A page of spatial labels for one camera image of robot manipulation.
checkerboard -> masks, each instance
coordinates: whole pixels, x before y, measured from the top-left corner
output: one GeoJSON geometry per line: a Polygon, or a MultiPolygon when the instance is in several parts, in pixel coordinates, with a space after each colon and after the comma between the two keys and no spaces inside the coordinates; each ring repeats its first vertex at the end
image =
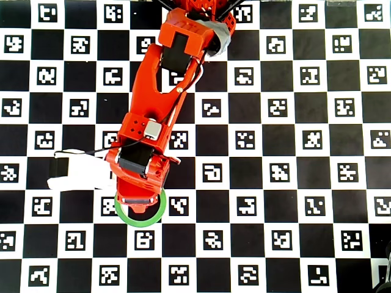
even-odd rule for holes
{"type": "MultiPolygon", "coordinates": [[[[370,292],[384,279],[390,2],[233,14],[228,50],[207,57],[172,132],[166,213],[134,228],[107,190],[49,190],[49,159],[115,140],[167,12],[0,1],[1,293],[370,292]]],[[[182,77],[156,78],[168,92],[182,77]]]]}

white square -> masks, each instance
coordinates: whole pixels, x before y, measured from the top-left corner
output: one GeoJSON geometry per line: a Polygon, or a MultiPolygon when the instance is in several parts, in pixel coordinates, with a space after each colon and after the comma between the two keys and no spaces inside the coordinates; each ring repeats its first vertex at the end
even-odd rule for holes
{"type": "Polygon", "coordinates": [[[228,92],[261,92],[261,63],[259,61],[228,61],[227,66],[228,92]]]}
{"type": "Polygon", "coordinates": [[[59,222],[60,192],[50,189],[26,190],[24,199],[25,224],[58,224],[59,222]]]}
{"type": "MultiPolygon", "coordinates": [[[[114,206],[116,190],[93,191],[93,222],[96,224],[123,224],[117,215],[114,206]]],[[[123,204],[125,214],[128,214],[128,206],[123,204]]]]}
{"type": "Polygon", "coordinates": [[[155,37],[155,43],[157,45],[161,44],[159,43],[159,33],[160,31],[157,29],[132,29],[130,30],[130,43],[132,44],[130,46],[130,61],[143,61],[145,53],[148,50],[148,46],[150,45],[150,39],[148,37],[155,37]],[[137,53],[137,38],[138,37],[145,37],[146,39],[141,43],[141,52],[137,53]]]}
{"type": "Polygon", "coordinates": [[[168,157],[195,157],[196,156],[196,126],[194,124],[174,124],[164,151],[168,157]]]}
{"type": "Polygon", "coordinates": [[[230,124],[228,126],[230,157],[262,156],[262,124],[230,124]]]}
{"type": "Polygon", "coordinates": [[[93,258],[92,259],[92,285],[91,292],[96,293],[106,293],[106,292],[126,292],[127,279],[128,276],[128,259],[127,258],[93,258]],[[119,286],[110,286],[109,284],[104,284],[104,286],[99,286],[100,283],[100,266],[119,266],[119,286]]]}
{"type": "Polygon", "coordinates": [[[21,259],[23,258],[23,237],[24,237],[24,225],[23,224],[1,224],[0,236],[2,232],[15,232],[15,237],[10,235],[9,243],[13,241],[9,246],[15,246],[15,251],[0,251],[1,259],[21,259]]]}
{"type": "Polygon", "coordinates": [[[361,0],[357,2],[357,25],[359,29],[389,29],[391,27],[390,24],[390,1],[389,0],[361,0]],[[381,15],[377,15],[379,12],[376,9],[372,13],[365,13],[364,6],[365,4],[379,4],[382,5],[381,15]],[[372,18],[372,20],[377,18],[381,18],[380,21],[368,21],[372,18]]]}
{"type": "Polygon", "coordinates": [[[228,93],[196,92],[194,94],[194,103],[194,120],[196,124],[228,124],[228,93]]]}
{"type": "Polygon", "coordinates": [[[262,124],[294,124],[294,93],[262,92],[261,121],[262,124]]]}
{"type": "Polygon", "coordinates": [[[227,190],[230,186],[229,157],[195,157],[195,189],[227,190]]]}
{"type": "Polygon", "coordinates": [[[296,136],[297,157],[329,157],[330,156],[330,132],[326,123],[307,124],[301,123],[294,126],[296,136]]]}
{"type": "Polygon", "coordinates": [[[264,228],[265,257],[300,258],[298,223],[265,223],[264,228]],[[276,231],[281,231],[281,235],[276,234],[276,231]],[[273,250],[273,244],[275,247],[281,247],[282,249],[273,250]]]}
{"type": "Polygon", "coordinates": [[[129,61],[97,61],[97,92],[98,93],[128,93],[130,91],[130,63],[129,61]],[[122,69],[122,77],[117,77],[122,69]],[[122,85],[113,85],[121,78],[122,85]]]}
{"type": "Polygon", "coordinates": [[[387,92],[391,84],[390,59],[361,59],[360,76],[362,92],[387,92]]]}
{"type": "Polygon", "coordinates": [[[334,250],[335,258],[371,258],[369,225],[361,223],[335,223],[334,224],[334,250]],[[349,247],[345,242],[349,235],[342,235],[342,231],[361,232],[362,251],[342,250],[342,246],[349,247]]]}
{"type": "Polygon", "coordinates": [[[30,92],[62,93],[64,91],[64,61],[31,60],[30,92]]]}
{"type": "Polygon", "coordinates": [[[65,4],[61,0],[39,0],[31,3],[31,28],[32,29],[64,29],[65,28],[65,4]],[[56,4],[57,9],[45,7],[45,4],[56,4]],[[57,16],[57,21],[49,21],[57,16]]]}
{"type": "Polygon", "coordinates": [[[333,224],[331,189],[299,189],[298,218],[303,224],[333,224]]]}
{"type": "Polygon", "coordinates": [[[231,226],[229,223],[196,223],[195,230],[195,255],[198,258],[231,257],[231,226]],[[222,240],[215,231],[222,231],[222,240]]]}
{"type": "Polygon", "coordinates": [[[197,260],[196,258],[162,258],[161,259],[161,292],[170,293],[196,293],[197,292],[197,260]],[[189,266],[189,278],[180,278],[178,281],[188,283],[188,285],[170,285],[170,266],[174,273],[178,270],[184,271],[181,267],[189,266]]]}
{"type": "Polygon", "coordinates": [[[265,258],[231,258],[231,293],[259,293],[266,292],[266,260],[265,258]],[[239,266],[245,266],[246,273],[239,275],[239,266]],[[257,272],[258,285],[249,286],[239,284],[239,278],[242,282],[249,283],[255,277],[253,271],[257,272]]]}
{"type": "Polygon", "coordinates": [[[97,1],[97,29],[98,30],[129,30],[130,28],[130,2],[129,1],[97,1]],[[122,5],[120,11],[113,9],[110,5],[122,5]],[[104,22],[105,16],[109,17],[110,20],[121,21],[115,22],[104,22]]]}
{"type": "Polygon", "coordinates": [[[293,31],[291,29],[260,29],[259,45],[261,61],[293,60],[293,31]]]}
{"type": "MultiPolygon", "coordinates": [[[[300,275],[301,275],[301,292],[302,293],[313,293],[313,292],[319,292],[319,293],[330,293],[330,292],[337,292],[337,271],[336,271],[336,265],[335,265],[335,258],[301,258],[300,259],[300,275]],[[329,283],[328,286],[316,286],[311,285],[309,282],[309,271],[308,266],[328,266],[329,269],[329,276],[327,278],[327,282],[329,283]]],[[[319,279],[314,279],[315,282],[320,281],[326,281],[326,279],[320,279],[321,276],[319,275],[319,279]]]]}
{"type": "Polygon", "coordinates": [[[29,92],[0,92],[0,124],[28,124],[29,123],[29,92]],[[6,117],[2,116],[2,112],[6,111],[6,117]]]}
{"type": "Polygon", "coordinates": [[[381,281],[379,276],[379,266],[388,266],[389,260],[387,258],[371,258],[372,269],[372,287],[375,288],[381,281]]]}
{"type": "Polygon", "coordinates": [[[15,156],[15,157],[0,157],[0,164],[18,164],[19,172],[16,174],[18,182],[6,182],[0,183],[0,190],[26,190],[26,177],[27,177],[27,157],[15,156]]]}
{"type": "Polygon", "coordinates": [[[161,218],[163,224],[196,222],[196,190],[195,189],[164,189],[167,197],[167,208],[161,218]],[[170,215],[170,207],[176,210],[183,208],[183,215],[170,215]],[[188,209],[189,215],[185,215],[185,208],[188,209]]]}
{"type": "Polygon", "coordinates": [[[367,205],[368,223],[391,223],[391,190],[368,189],[367,205]]]}
{"type": "Polygon", "coordinates": [[[162,257],[162,224],[155,223],[145,228],[128,225],[128,258],[161,258],[162,257]]]}
{"type": "Polygon", "coordinates": [[[95,29],[64,30],[64,61],[96,61],[98,59],[98,31],[95,29]]]}
{"type": "Polygon", "coordinates": [[[331,156],[330,157],[330,176],[331,176],[331,189],[341,189],[341,190],[364,190],[367,189],[367,176],[365,173],[365,157],[363,156],[331,156]],[[359,182],[348,182],[348,181],[338,181],[338,164],[357,164],[358,166],[358,175],[359,182]]]}
{"type": "Polygon", "coordinates": [[[97,93],[64,92],[62,94],[63,125],[95,125],[96,122],[97,93]]]}
{"type": "Polygon", "coordinates": [[[263,191],[260,189],[230,189],[230,223],[264,223],[263,191]],[[238,206],[238,198],[247,206],[238,206]]]}
{"type": "Polygon", "coordinates": [[[58,258],[92,258],[93,256],[93,223],[60,223],[58,237],[58,258]],[[86,232],[85,243],[83,243],[79,231],[86,232]],[[72,247],[83,250],[66,250],[72,247]]]}
{"type": "Polygon", "coordinates": [[[50,293],[57,290],[57,258],[23,258],[20,277],[20,292],[50,293]],[[30,266],[48,266],[49,279],[45,280],[47,286],[29,287],[30,266]]]}
{"type": "Polygon", "coordinates": [[[326,29],[326,59],[327,60],[359,60],[360,40],[358,29],[326,29]],[[340,36],[333,41],[333,36],[340,36]]]}
{"type": "Polygon", "coordinates": [[[231,11],[236,20],[235,30],[245,31],[260,29],[259,9],[260,5],[258,1],[247,1],[235,8],[234,11],[231,11]]]}
{"type": "Polygon", "coordinates": [[[324,0],[292,1],[292,28],[293,29],[324,29],[325,27],[326,27],[326,23],[325,23],[324,0]],[[304,7],[305,10],[301,11],[303,9],[303,7],[300,7],[301,4],[309,4],[310,6],[316,6],[316,10],[310,7],[304,7]]]}
{"type": "Polygon", "coordinates": [[[27,132],[27,156],[53,157],[54,152],[60,151],[61,149],[61,124],[29,124],[27,132]]]}
{"type": "Polygon", "coordinates": [[[291,156],[267,156],[262,157],[262,176],[263,176],[263,189],[267,190],[292,190],[298,188],[298,176],[297,176],[297,167],[296,167],[296,157],[291,156]],[[275,171],[271,174],[272,165],[282,166],[281,168],[276,168],[275,171]],[[276,174],[277,170],[281,172],[281,178],[278,178],[278,174],[276,174]],[[276,182],[271,181],[271,176],[276,175],[276,182]]]}
{"type": "Polygon", "coordinates": [[[361,92],[328,92],[329,124],[361,124],[361,92]]]}
{"type": "Polygon", "coordinates": [[[391,123],[364,123],[362,125],[362,134],[364,137],[364,156],[391,156],[391,149],[384,148],[389,146],[391,140],[391,123]],[[378,140],[371,139],[371,131],[377,131],[386,141],[383,141],[380,136],[378,140]]]}
{"type": "Polygon", "coordinates": [[[326,92],[326,60],[294,60],[293,90],[295,92],[326,92]]]}
{"type": "Polygon", "coordinates": [[[30,29],[13,29],[13,28],[0,28],[0,60],[30,60],[31,58],[31,30],[30,29]],[[12,37],[6,38],[6,35],[17,36],[22,35],[23,41],[20,38],[14,39],[12,37]],[[12,45],[12,49],[21,50],[5,52],[5,47],[12,45]]]}

black square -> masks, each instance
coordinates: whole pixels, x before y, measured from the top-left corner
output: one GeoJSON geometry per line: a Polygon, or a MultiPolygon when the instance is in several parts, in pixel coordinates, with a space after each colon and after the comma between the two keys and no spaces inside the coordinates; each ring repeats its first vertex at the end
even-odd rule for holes
{"type": "Polygon", "coordinates": [[[266,223],[297,223],[298,196],[295,190],[264,190],[266,223]]]}
{"type": "Polygon", "coordinates": [[[181,157],[179,165],[171,164],[170,172],[164,188],[166,189],[195,189],[196,160],[194,157],[181,157]]]}
{"type": "Polygon", "coordinates": [[[266,290],[301,292],[300,259],[266,258],[266,290]]]}
{"type": "Polygon", "coordinates": [[[197,223],[228,223],[230,220],[228,191],[197,190],[196,211],[197,223]]]}
{"type": "Polygon", "coordinates": [[[292,3],[260,1],[261,29],[291,29],[292,3]]]}
{"type": "Polygon", "coordinates": [[[20,291],[21,268],[21,259],[0,259],[0,293],[20,291]]]}
{"type": "Polygon", "coordinates": [[[161,5],[155,2],[130,3],[130,29],[160,29],[161,5]]]}
{"type": "Polygon", "coordinates": [[[389,29],[360,29],[360,58],[391,58],[391,36],[389,29]]]}
{"type": "Polygon", "coordinates": [[[329,157],[298,157],[298,188],[330,189],[329,157]]]}
{"type": "Polygon", "coordinates": [[[129,60],[129,51],[129,31],[98,31],[98,60],[129,60]]]}
{"type": "Polygon", "coordinates": [[[261,157],[230,157],[231,189],[262,189],[261,157]]]}
{"type": "Polygon", "coordinates": [[[0,156],[25,156],[27,125],[0,125],[0,156]]]}
{"type": "Polygon", "coordinates": [[[5,35],[4,53],[23,53],[24,35],[5,35]]]}
{"type": "Polygon", "coordinates": [[[93,257],[126,258],[126,235],[125,224],[95,224],[93,226],[93,257]]]}
{"type": "Polygon", "coordinates": [[[327,86],[328,91],[360,90],[359,61],[327,61],[327,86]]]}
{"type": "Polygon", "coordinates": [[[62,93],[30,93],[29,123],[61,123],[62,93]]]}
{"type": "Polygon", "coordinates": [[[60,223],[92,223],[93,191],[61,192],[60,206],[60,223]]]}
{"type": "Polygon", "coordinates": [[[259,93],[228,93],[229,123],[261,123],[259,93]]]}
{"type": "Polygon", "coordinates": [[[29,266],[29,287],[48,287],[49,280],[50,266],[29,266]]]}
{"type": "Polygon", "coordinates": [[[261,61],[262,92],[293,92],[292,61],[261,61]]]}
{"type": "Polygon", "coordinates": [[[357,27],[356,5],[329,5],[325,3],[326,29],[357,27]]]}
{"type": "Polygon", "coordinates": [[[196,256],[195,224],[163,224],[163,257],[196,256]]]}
{"type": "Polygon", "coordinates": [[[96,62],[64,62],[64,91],[94,92],[96,73],[96,62]]]}
{"type": "Polygon", "coordinates": [[[327,93],[294,93],[296,123],[327,123],[327,93]]]}
{"type": "Polygon", "coordinates": [[[324,29],[294,29],[293,59],[326,59],[326,45],[324,40],[324,29]]]}
{"type": "Polygon", "coordinates": [[[228,60],[259,60],[259,30],[236,31],[228,46],[227,56],[228,60]]]}
{"type": "Polygon", "coordinates": [[[95,125],[63,125],[62,149],[93,151],[95,149],[95,125]]]}
{"type": "Polygon", "coordinates": [[[56,258],[58,225],[24,225],[23,258],[56,258]]]}
{"type": "Polygon", "coordinates": [[[363,156],[362,125],[329,125],[331,156],[363,156]]]}
{"type": "Polygon", "coordinates": [[[64,30],[33,29],[31,32],[32,60],[63,60],[64,30]]]}
{"type": "Polygon", "coordinates": [[[371,259],[336,259],[338,292],[371,292],[371,259]]]}
{"type": "Polygon", "coordinates": [[[27,189],[49,189],[50,157],[29,157],[27,159],[27,189]]]}
{"type": "Polygon", "coordinates": [[[57,292],[90,292],[91,271],[92,259],[90,258],[59,259],[57,265],[57,292]]]}
{"type": "Polygon", "coordinates": [[[362,118],[364,123],[391,122],[391,92],[363,92],[362,118]]]}
{"type": "Polygon", "coordinates": [[[386,258],[386,246],[390,242],[391,225],[389,223],[369,224],[371,258],[386,258]]]}
{"type": "Polygon", "coordinates": [[[195,90],[196,92],[226,92],[227,63],[221,61],[205,62],[203,75],[195,84],[195,90]]]}
{"type": "Polygon", "coordinates": [[[230,292],[229,258],[197,258],[197,292],[230,292]]]}
{"type": "Polygon", "coordinates": [[[0,191],[0,223],[23,223],[24,190],[0,191]]]}
{"type": "Polygon", "coordinates": [[[228,156],[227,125],[195,126],[196,156],[228,156]]]}
{"type": "Polygon", "coordinates": [[[96,29],[97,2],[65,0],[66,29],[96,29]]]}
{"type": "Polygon", "coordinates": [[[161,259],[128,258],[127,292],[161,292],[161,259]]]}
{"type": "Polygon", "coordinates": [[[29,81],[29,61],[0,60],[0,90],[27,92],[29,81]]]}
{"type": "Polygon", "coordinates": [[[231,257],[265,257],[263,224],[231,224],[231,257]]]}
{"type": "Polygon", "coordinates": [[[365,157],[367,188],[391,189],[391,157],[365,157]]]}
{"type": "Polygon", "coordinates": [[[332,224],[300,224],[299,233],[300,257],[334,257],[334,232],[332,224]]]}
{"type": "Polygon", "coordinates": [[[262,125],[264,156],[294,156],[294,125],[262,125]]]}
{"type": "Polygon", "coordinates": [[[97,93],[97,123],[121,124],[129,109],[127,93],[97,93]]]}
{"type": "Polygon", "coordinates": [[[365,190],[333,190],[334,223],[368,223],[365,190]]]}

gray tape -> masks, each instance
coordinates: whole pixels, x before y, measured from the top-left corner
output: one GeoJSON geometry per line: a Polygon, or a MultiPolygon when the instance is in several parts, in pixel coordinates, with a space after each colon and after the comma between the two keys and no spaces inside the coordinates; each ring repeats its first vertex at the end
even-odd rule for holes
{"type": "Polygon", "coordinates": [[[220,50],[218,52],[215,51],[208,51],[209,56],[217,56],[225,52],[228,48],[228,45],[231,42],[231,35],[228,30],[228,27],[225,23],[219,23],[217,21],[203,21],[203,20],[197,20],[198,23],[210,27],[212,30],[214,30],[214,33],[217,35],[220,41],[220,50]]]}

green circle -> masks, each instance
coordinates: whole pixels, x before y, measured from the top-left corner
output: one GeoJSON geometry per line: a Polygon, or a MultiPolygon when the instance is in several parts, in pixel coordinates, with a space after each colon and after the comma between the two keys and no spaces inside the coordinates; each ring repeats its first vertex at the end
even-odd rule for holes
{"type": "Polygon", "coordinates": [[[137,228],[148,227],[148,226],[158,222],[161,219],[161,217],[163,216],[164,211],[166,210],[167,198],[166,198],[166,193],[165,193],[164,189],[162,189],[161,194],[159,196],[160,196],[160,207],[159,207],[158,211],[156,212],[156,214],[152,218],[145,220],[145,221],[138,221],[138,220],[133,220],[132,218],[129,218],[125,214],[125,212],[122,208],[122,204],[117,200],[117,194],[115,194],[115,198],[114,198],[115,210],[117,211],[117,214],[121,218],[121,220],[123,220],[126,224],[131,225],[133,227],[137,227],[137,228]]]}

